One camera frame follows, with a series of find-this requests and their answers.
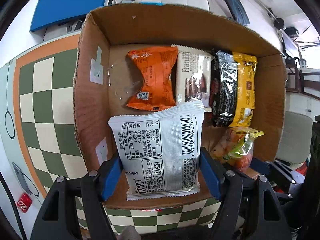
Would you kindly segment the blue smartphone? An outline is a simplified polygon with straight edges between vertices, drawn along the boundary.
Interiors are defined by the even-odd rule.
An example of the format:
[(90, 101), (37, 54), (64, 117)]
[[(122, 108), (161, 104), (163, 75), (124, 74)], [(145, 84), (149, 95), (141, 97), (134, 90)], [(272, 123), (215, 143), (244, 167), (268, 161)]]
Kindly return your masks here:
[(24, 178), (22, 170), (15, 163), (12, 163), (12, 166), (14, 168), (14, 171), (16, 173), (17, 179), (18, 179), (22, 189), (24, 189), (24, 191), (26, 193), (31, 194), (31, 191), (29, 189), (29, 186), (27, 185), (27, 182), (25, 181), (25, 178)]

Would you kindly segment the colourful candy balls bag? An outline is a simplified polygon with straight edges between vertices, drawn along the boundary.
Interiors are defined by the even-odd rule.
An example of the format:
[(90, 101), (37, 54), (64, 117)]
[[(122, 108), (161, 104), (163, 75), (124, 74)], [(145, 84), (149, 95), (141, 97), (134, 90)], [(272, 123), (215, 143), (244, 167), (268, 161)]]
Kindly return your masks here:
[(213, 159), (228, 163), (240, 172), (245, 172), (253, 158), (254, 141), (264, 135), (250, 127), (231, 127), (210, 152)]

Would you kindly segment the yellow snack packet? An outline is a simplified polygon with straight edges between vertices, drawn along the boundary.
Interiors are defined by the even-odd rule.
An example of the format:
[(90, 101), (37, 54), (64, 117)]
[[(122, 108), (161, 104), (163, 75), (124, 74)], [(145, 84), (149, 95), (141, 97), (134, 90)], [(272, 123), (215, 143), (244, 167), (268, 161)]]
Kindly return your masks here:
[(255, 108), (254, 78), (257, 69), (257, 58), (252, 55), (232, 52), (238, 64), (236, 109), (229, 127), (249, 127)]

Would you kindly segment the grey plastic chair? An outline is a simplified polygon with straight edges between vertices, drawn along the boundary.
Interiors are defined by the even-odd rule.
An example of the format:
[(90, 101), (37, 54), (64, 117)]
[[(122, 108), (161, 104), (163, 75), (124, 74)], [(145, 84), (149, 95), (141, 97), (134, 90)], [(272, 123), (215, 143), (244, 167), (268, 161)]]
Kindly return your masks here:
[(309, 116), (286, 111), (276, 158), (291, 164), (306, 161), (310, 154), (312, 124)]

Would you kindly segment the black weight bench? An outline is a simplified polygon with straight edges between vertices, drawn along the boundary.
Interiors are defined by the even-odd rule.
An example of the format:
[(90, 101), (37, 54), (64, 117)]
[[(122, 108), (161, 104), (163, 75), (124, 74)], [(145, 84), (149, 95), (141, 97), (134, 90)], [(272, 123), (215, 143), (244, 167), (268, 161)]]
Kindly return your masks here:
[(241, 25), (250, 24), (247, 13), (240, 0), (224, 0), (231, 12), (232, 18)]

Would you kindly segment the orange cake snack packet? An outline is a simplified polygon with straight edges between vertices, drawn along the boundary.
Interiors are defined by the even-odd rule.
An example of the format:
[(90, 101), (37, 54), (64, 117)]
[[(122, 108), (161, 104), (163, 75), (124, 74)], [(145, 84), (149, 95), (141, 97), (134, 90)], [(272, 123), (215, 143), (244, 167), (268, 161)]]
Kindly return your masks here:
[(171, 71), (178, 56), (177, 47), (149, 47), (131, 50), (127, 56), (143, 76), (141, 89), (127, 107), (142, 111), (162, 111), (176, 105), (171, 84)]

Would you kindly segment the white chocolate wafer packet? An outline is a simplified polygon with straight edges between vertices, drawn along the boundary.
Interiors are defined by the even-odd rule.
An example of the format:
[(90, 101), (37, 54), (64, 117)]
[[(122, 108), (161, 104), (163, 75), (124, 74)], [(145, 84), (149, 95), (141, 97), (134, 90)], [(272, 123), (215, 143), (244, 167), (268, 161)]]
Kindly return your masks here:
[(210, 78), (213, 56), (203, 50), (175, 45), (178, 48), (176, 70), (176, 104), (200, 101), (205, 111), (209, 106)]

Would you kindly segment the black snack packet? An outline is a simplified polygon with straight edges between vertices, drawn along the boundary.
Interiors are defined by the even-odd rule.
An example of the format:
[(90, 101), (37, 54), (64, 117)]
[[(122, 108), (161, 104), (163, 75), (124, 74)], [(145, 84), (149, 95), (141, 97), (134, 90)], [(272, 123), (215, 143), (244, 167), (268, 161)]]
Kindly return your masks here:
[(209, 106), (213, 126), (227, 127), (235, 116), (238, 88), (238, 64), (233, 55), (215, 52), (211, 66)]

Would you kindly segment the blue mat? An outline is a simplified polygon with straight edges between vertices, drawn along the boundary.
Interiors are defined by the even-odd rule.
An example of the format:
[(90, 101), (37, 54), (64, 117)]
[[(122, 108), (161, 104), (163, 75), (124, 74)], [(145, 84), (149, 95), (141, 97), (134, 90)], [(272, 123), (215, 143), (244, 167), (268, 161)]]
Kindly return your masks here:
[(39, 0), (30, 31), (85, 17), (91, 10), (111, 5), (113, 0)]

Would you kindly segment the red cola can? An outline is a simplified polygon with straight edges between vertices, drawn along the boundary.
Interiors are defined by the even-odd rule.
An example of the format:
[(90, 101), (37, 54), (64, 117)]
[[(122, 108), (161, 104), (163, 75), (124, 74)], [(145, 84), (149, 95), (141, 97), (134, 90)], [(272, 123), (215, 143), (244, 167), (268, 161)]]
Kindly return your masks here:
[(31, 207), (32, 203), (32, 199), (27, 193), (24, 192), (20, 195), (16, 205), (23, 213), (26, 213), (29, 210), (29, 207)]

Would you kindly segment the small barbell on floor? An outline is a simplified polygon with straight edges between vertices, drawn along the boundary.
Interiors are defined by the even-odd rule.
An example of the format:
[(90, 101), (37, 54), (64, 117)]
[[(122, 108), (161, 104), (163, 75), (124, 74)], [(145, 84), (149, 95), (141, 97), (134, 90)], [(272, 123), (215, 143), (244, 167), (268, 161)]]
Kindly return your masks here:
[(261, 0), (255, 0), (262, 8), (264, 8), (270, 18), (273, 19), (273, 25), (278, 30), (284, 30), (285, 29), (285, 22), (281, 17), (277, 17), (272, 9), (270, 7), (267, 7), (264, 5), (264, 3)]

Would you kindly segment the green checkered table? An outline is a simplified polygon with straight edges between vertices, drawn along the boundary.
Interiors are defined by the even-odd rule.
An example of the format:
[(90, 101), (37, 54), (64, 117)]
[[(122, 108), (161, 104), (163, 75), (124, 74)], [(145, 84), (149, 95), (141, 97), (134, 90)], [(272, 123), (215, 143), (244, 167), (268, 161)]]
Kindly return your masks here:
[[(80, 178), (87, 173), (85, 161), (75, 138), (73, 116), (73, 77), (77, 61), (80, 32), (63, 35), (42, 42), (10, 60), (1, 68), (1, 139), (7, 158), (15, 172), (15, 163), (31, 193), (24, 192), (33, 203), (26, 213), (19, 210), (24, 220), (33, 227), (37, 213), (58, 176)], [(111, 64), (107, 74), (114, 78), (120, 66), (137, 70), (126, 62), (127, 52), (150, 47), (111, 47)], [(195, 204), (153, 209), (148, 211), (106, 208), (111, 228), (120, 234), (124, 226), (137, 226), (138, 232), (156, 232), (187, 225), (212, 226), (220, 203), (208, 197), (204, 180), (199, 175), (204, 190), (203, 200), (198, 193), (187, 198), (200, 200)]]

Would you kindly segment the white silver biscuit packet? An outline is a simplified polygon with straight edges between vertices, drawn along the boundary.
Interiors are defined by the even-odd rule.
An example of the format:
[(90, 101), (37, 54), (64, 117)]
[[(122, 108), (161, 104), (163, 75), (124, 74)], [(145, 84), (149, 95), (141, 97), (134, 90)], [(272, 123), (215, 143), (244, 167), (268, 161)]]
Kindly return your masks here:
[(204, 105), (183, 103), (147, 115), (109, 119), (129, 189), (128, 201), (182, 197), (200, 191)]

